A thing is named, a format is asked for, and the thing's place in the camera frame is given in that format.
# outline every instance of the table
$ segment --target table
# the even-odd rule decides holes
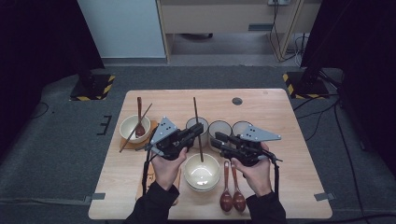
[[[285,61],[293,34],[310,33],[321,0],[291,0],[274,6],[262,0],[156,0],[168,61],[174,34],[270,32],[276,59]]]
[[[278,163],[279,196],[287,218],[328,218],[332,215],[329,202],[317,201],[314,197],[324,190],[284,90],[162,90],[127,92],[95,191],[105,193],[106,197],[103,200],[92,200],[89,211],[91,219],[125,219],[134,209],[137,186],[140,184],[147,153],[126,149],[119,153],[119,127],[124,119],[137,114],[137,96],[142,97],[143,111],[152,103],[147,113],[150,119],[160,121],[166,116],[179,129],[184,129],[187,120],[195,116],[195,97],[198,116],[206,118],[209,123],[222,119],[233,125],[239,120],[247,120],[268,132],[280,134],[281,140],[268,142],[267,145],[283,160]],[[235,97],[242,100],[241,105],[233,104]],[[198,152],[199,149],[191,148],[188,157]],[[224,159],[209,146],[204,148],[204,152],[215,156],[223,164]],[[273,169],[271,175],[274,184]],[[238,183],[245,197],[253,194],[239,172]],[[192,190],[183,176],[179,187],[178,204],[170,209],[169,219],[250,219],[248,209],[242,214],[235,209],[229,214],[222,212],[219,197],[224,188],[223,175],[215,188],[208,192]],[[233,194],[231,176],[229,188]]]

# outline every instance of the power outlet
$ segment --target power outlet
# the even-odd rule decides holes
[[[288,6],[290,5],[291,0],[268,0],[268,6],[274,6],[276,3],[279,6]]]

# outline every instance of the wooden spoon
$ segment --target wooden spoon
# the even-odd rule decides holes
[[[241,193],[241,190],[238,188],[238,180],[236,179],[236,169],[232,163],[231,163],[231,170],[233,171],[233,182],[235,184],[235,193],[233,194],[233,206],[238,212],[243,212],[247,207],[247,201],[245,200],[244,195]]]
[[[139,120],[142,120],[142,98],[141,97],[137,97],[137,116],[138,116]],[[135,132],[136,138],[141,137],[146,133],[146,130],[143,127],[141,121],[139,123],[137,123],[136,129],[134,132]]]
[[[230,191],[228,191],[228,171],[229,163],[224,162],[224,192],[220,197],[220,207],[224,212],[230,212],[233,208],[233,197],[231,197]]]

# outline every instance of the sleeve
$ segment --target sleeve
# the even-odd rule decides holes
[[[179,192],[175,186],[166,191],[157,182],[152,183],[148,193],[136,201],[134,211],[123,224],[166,223],[169,209],[178,195]]]
[[[247,207],[253,224],[287,223],[285,209],[273,192],[260,198],[256,195],[248,197]]]

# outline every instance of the orange coaster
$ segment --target orange coaster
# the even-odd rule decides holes
[[[155,120],[151,120],[150,121],[150,129],[149,129],[149,131],[150,131],[150,134],[152,133],[152,131],[156,128],[158,126],[158,122],[157,121],[155,121]],[[143,142],[141,142],[141,143],[131,143],[131,142],[128,142],[126,145],[125,145],[125,148],[124,149],[135,149],[135,148],[138,148],[138,147],[142,147],[142,146],[144,146],[147,142],[149,141],[149,137],[145,140],[145,141],[143,141]],[[120,148],[122,148],[122,146],[125,144],[125,142],[126,142],[126,139],[125,138],[121,138],[121,141],[120,141]]]
[[[180,185],[180,172],[181,169],[178,169],[177,172],[177,177],[176,180],[174,182],[175,187],[178,189],[178,186]],[[136,200],[138,200],[140,197],[142,197],[143,195],[143,187],[142,187],[142,178],[143,178],[143,174],[140,176],[140,182],[137,185],[137,193],[136,193]],[[148,166],[148,180],[147,180],[147,190],[149,190],[149,186],[155,181],[155,174],[154,174],[154,168],[152,167],[152,164],[150,163]],[[173,206],[175,206],[178,203],[178,199],[175,200],[175,202],[173,203]]]

